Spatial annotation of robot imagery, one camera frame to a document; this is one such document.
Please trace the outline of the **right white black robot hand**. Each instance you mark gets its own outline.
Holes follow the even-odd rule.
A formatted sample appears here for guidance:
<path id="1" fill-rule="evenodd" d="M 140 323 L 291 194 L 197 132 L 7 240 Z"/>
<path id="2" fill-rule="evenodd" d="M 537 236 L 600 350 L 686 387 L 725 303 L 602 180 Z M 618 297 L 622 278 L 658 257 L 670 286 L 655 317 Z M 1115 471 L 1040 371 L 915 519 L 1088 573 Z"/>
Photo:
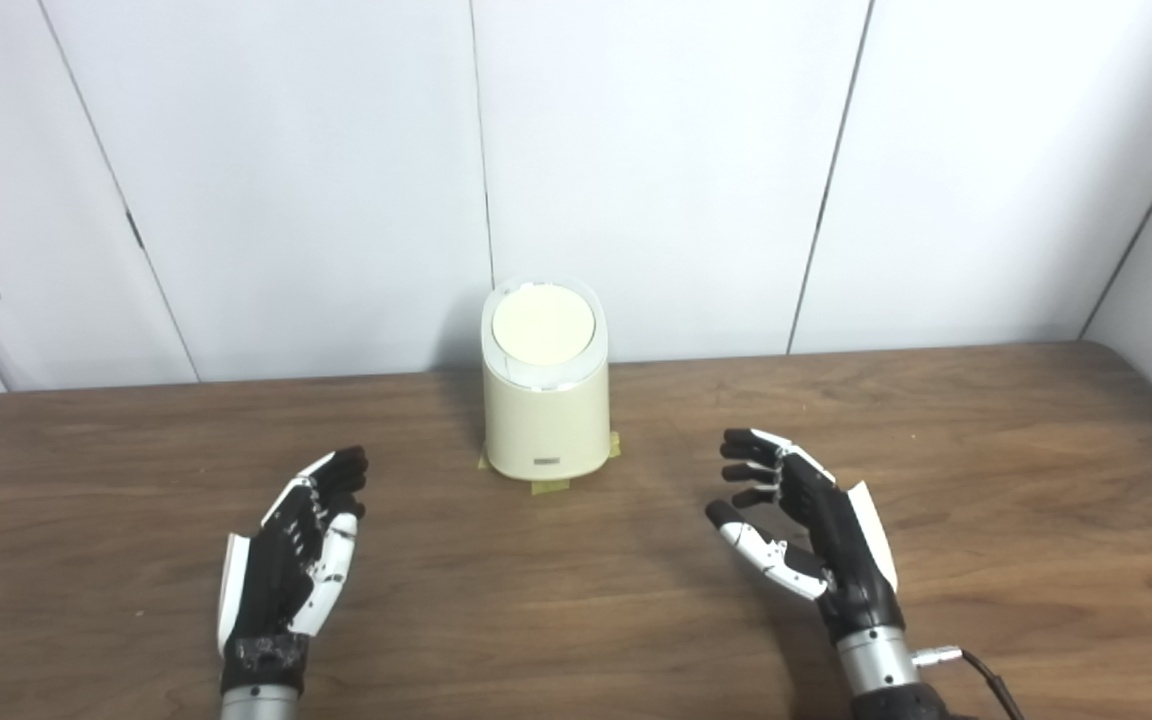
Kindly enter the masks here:
<path id="1" fill-rule="evenodd" d="M 723 430 L 719 454 L 730 460 L 722 477 L 745 482 L 732 500 L 705 507 L 723 541 L 764 578 L 818 607 L 829 638 L 881 628 L 905 630 L 895 585 L 882 571 L 850 493 L 808 450 L 758 429 Z M 810 547 L 778 541 L 742 509 L 776 506 L 806 530 Z"/>

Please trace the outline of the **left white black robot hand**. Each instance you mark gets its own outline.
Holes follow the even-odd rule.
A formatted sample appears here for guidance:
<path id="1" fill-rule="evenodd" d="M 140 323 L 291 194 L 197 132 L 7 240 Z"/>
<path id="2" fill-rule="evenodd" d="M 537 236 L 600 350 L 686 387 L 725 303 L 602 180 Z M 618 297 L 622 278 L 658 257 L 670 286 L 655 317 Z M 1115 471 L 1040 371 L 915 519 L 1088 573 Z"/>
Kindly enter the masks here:
<path id="1" fill-rule="evenodd" d="M 364 448 L 332 450 L 294 473 L 253 536 L 232 533 L 218 607 L 223 700 L 297 702 L 308 650 L 338 605 L 366 507 Z"/>

